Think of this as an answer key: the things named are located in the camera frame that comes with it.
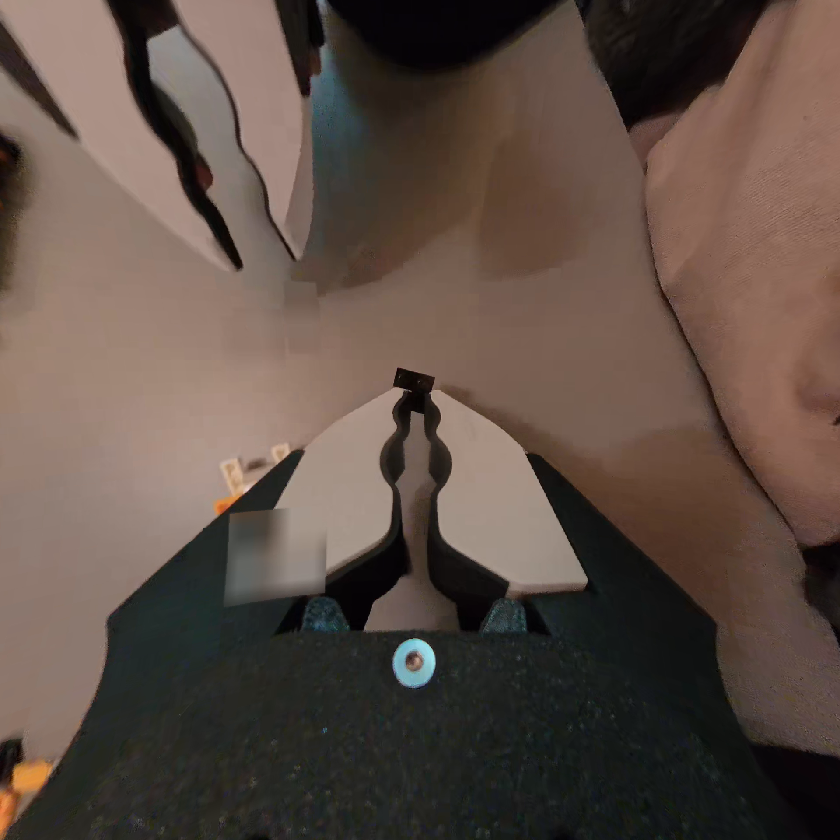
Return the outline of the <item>orange white grey lego assembly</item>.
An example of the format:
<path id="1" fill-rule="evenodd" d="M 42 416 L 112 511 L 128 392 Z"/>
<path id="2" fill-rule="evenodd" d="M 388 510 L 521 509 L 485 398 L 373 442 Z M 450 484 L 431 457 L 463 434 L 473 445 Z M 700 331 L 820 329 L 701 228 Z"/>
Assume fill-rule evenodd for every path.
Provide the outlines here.
<path id="1" fill-rule="evenodd" d="M 250 491 L 290 453 L 291 446 L 284 443 L 273 446 L 268 456 L 246 459 L 236 457 L 221 462 L 219 468 L 226 485 L 227 495 L 215 501 L 213 505 L 215 516 L 220 516 L 230 509 L 239 498 Z"/>

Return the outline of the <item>black L-shaped lego piece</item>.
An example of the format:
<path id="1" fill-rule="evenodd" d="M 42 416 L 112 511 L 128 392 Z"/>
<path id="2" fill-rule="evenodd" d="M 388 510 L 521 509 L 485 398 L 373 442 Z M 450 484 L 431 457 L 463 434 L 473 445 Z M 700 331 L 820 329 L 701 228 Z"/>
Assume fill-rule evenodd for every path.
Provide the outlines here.
<path id="1" fill-rule="evenodd" d="M 395 372 L 393 386 L 403 391 L 409 411 L 424 414 L 427 397 L 434 389 L 434 377 L 429 374 L 398 368 Z"/>

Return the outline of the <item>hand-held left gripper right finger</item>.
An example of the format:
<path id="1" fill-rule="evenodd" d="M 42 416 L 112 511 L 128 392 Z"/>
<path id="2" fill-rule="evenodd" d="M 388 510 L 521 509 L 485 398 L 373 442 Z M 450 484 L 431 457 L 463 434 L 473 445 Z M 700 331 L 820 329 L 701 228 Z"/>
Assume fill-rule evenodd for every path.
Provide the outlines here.
<path id="1" fill-rule="evenodd" d="M 427 569 L 475 632 L 495 602 L 583 592 L 589 583 L 532 467 L 507 431 L 441 390 L 425 398 Z"/>

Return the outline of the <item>beige cloth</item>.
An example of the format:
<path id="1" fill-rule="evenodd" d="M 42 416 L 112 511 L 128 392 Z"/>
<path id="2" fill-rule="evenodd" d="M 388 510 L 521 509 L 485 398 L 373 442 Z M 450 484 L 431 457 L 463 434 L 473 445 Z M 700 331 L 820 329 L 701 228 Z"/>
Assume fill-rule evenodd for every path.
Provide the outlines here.
<path id="1" fill-rule="evenodd" d="M 727 77 L 630 130 L 659 285 L 806 548 L 839 533 L 839 2 L 772 2 Z"/>

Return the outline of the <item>pile of mixed small lego pieces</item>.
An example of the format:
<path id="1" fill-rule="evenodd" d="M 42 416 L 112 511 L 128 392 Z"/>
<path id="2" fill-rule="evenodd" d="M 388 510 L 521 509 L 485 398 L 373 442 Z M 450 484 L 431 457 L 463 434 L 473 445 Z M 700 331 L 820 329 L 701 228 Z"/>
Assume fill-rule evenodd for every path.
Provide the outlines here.
<path id="1" fill-rule="evenodd" d="M 38 793 L 49 780 L 54 764 L 47 759 L 26 759 L 23 741 L 12 738 L 1 743 L 1 826 L 12 824 L 21 801 Z"/>

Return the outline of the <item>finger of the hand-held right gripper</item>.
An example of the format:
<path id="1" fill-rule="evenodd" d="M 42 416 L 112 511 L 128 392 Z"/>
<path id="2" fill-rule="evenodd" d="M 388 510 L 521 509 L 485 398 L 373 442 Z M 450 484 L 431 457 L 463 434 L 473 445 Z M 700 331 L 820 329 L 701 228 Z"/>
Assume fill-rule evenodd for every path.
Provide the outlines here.
<path id="1" fill-rule="evenodd" d="M 109 2 L 2 2 L 2 29 L 106 173 L 199 255 L 242 269 L 190 144 L 160 107 L 142 31 Z"/>
<path id="2" fill-rule="evenodd" d="M 266 215 L 301 260 L 314 201 L 312 104 L 301 95 L 273 1 L 176 1 L 185 37 L 221 81 Z"/>

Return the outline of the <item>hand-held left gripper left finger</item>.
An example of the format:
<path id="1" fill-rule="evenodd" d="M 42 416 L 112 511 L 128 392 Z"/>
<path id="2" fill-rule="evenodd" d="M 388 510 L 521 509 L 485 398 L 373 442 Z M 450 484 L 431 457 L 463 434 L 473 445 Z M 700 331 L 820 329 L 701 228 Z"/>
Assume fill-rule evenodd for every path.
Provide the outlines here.
<path id="1" fill-rule="evenodd" d="M 391 389 L 329 426 L 303 450 L 276 504 L 325 537 L 322 593 L 354 631 L 411 570 L 397 488 L 408 403 L 405 390 Z"/>

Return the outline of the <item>person's black sweater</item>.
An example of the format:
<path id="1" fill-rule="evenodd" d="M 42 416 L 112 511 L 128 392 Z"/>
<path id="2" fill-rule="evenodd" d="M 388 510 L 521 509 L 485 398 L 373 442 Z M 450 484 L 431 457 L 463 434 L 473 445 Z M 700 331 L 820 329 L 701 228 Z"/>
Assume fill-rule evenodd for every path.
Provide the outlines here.
<path id="1" fill-rule="evenodd" d="M 564 1 L 328 1 L 379 58 L 438 72 L 492 55 Z"/>

